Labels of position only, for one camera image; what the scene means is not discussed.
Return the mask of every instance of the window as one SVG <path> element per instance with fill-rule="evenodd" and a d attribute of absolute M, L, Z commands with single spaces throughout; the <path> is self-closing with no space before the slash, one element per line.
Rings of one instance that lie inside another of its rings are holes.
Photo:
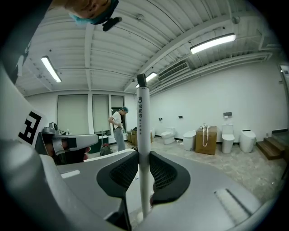
<path fill-rule="evenodd" d="M 123 107 L 123 96 L 112 96 L 112 108 L 122 108 Z"/>
<path fill-rule="evenodd" d="M 124 106 L 123 96 L 112 96 L 112 115 L 116 111 L 119 111 L 123 106 Z M 123 129 L 126 130 L 126 118 L 125 118 L 125 116 L 121 117 L 121 122 L 123 124 Z"/>
<path fill-rule="evenodd" d="M 57 125 L 72 135 L 89 134 L 87 114 L 88 95 L 59 96 L 57 104 Z"/>
<path fill-rule="evenodd" d="M 108 96 L 93 95 L 93 127 L 95 134 L 101 134 L 103 131 L 106 135 L 111 135 L 108 118 Z"/>

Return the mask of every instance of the white ceiling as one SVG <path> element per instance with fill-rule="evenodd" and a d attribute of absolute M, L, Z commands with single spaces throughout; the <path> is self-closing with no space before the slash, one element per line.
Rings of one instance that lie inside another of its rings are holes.
<path fill-rule="evenodd" d="M 109 32 L 102 25 L 76 25 L 64 9 L 53 9 L 35 32 L 17 88 L 25 96 L 70 89 L 136 91 L 140 73 L 161 73 L 185 60 L 189 70 L 234 57 L 276 51 L 274 36 L 242 0 L 119 0 L 113 17 L 123 21 Z M 239 17 L 233 24 L 231 17 Z M 234 32 L 236 41 L 192 55 L 189 48 Z M 49 56 L 61 83 L 40 58 Z M 163 84 L 151 80 L 151 90 Z"/>

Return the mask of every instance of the white toilet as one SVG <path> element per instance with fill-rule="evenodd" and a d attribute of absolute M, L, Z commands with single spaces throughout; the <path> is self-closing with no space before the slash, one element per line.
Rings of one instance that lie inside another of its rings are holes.
<path fill-rule="evenodd" d="M 244 153 L 250 153 L 253 149 L 256 135 L 250 129 L 242 130 L 240 135 L 240 149 Z"/>
<path fill-rule="evenodd" d="M 222 152 L 230 153 L 235 140 L 233 125 L 222 125 Z"/>
<path fill-rule="evenodd" d="M 183 135 L 184 149 L 187 151 L 195 150 L 196 147 L 196 131 L 190 131 Z"/>
<path fill-rule="evenodd" d="M 162 133 L 162 139 L 164 144 L 170 144 L 175 141 L 176 130 L 173 127 L 166 128 L 166 131 Z"/>
<path fill-rule="evenodd" d="M 155 137 L 155 128 L 154 127 L 152 127 L 152 129 L 151 129 L 151 131 L 150 131 L 151 133 L 152 133 L 152 137 L 154 138 Z"/>

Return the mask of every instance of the wooden stair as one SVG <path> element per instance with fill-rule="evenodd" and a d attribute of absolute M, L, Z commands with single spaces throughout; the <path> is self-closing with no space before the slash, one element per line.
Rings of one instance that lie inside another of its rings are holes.
<path fill-rule="evenodd" d="M 257 142 L 256 145 L 268 160 L 276 160 L 284 157 L 285 146 L 272 137 L 264 138 L 264 141 Z"/>

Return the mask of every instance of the blue cap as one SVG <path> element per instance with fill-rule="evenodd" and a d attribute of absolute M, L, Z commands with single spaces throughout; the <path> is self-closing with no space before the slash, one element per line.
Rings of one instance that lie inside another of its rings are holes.
<path fill-rule="evenodd" d="M 128 113 L 128 108 L 126 106 L 122 107 L 122 110 L 124 110 L 126 113 Z"/>

